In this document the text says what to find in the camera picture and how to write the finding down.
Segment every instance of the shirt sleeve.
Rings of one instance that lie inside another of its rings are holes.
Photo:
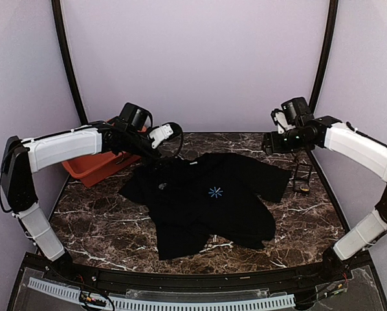
[[[260,194],[264,200],[276,203],[281,201],[291,178],[290,170],[239,154],[233,154],[228,164],[234,176],[251,191]]]

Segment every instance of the white wall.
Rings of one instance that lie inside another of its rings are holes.
[[[387,1],[340,1],[316,116],[350,121],[387,143]],[[379,201],[385,184],[342,155],[315,152],[350,226]],[[387,235],[371,250],[387,296]]]
[[[0,1],[0,164],[10,136],[35,137],[77,125],[50,0]],[[34,178],[47,215],[65,178],[60,166]],[[18,222],[0,210],[0,311],[6,310],[25,251],[34,248]]]
[[[309,97],[328,0],[63,0],[89,120],[124,103],[185,131],[264,131]]]

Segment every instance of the marble table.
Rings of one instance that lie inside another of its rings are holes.
[[[282,168],[295,168],[292,155],[265,155],[261,140],[261,133],[190,133],[185,134],[181,156],[195,159],[205,152],[235,152]],[[178,144],[170,142],[162,149],[166,153]],[[305,152],[298,157],[309,163]],[[148,208],[117,193],[138,165],[91,188],[73,179],[68,182],[50,222],[76,263],[148,273],[272,270],[319,262],[322,252],[344,235],[326,190],[313,171],[308,195],[293,192],[289,183],[281,203],[264,202],[277,226],[275,238],[264,243],[264,250],[243,248],[211,236],[200,254],[159,261],[155,224]]]

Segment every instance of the white vent grille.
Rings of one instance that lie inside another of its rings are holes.
[[[28,287],[64,301],[69,301],[77,305],[81,304],[78,300],[80,289],[76,286],[66,287],[31,277]],[[91,297],[106,301],[106,299],[96,294],[92,294]],[[294,295],[224,303],[163,303],[111,296],[109,298],[115,304],[116,310],[118,311],[268,311],[295,306]],[[106,302],[106,307],[103,310],[112,310],[109,302]]]

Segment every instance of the black t-shirt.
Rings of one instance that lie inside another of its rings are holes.
[[[138,167],[119,193],[148,206],[162,260],[198,253],[210,235],[262,249],[276,225],[257,194],[280,202],[290,177],[291,171],[243,155],[204,154]]]

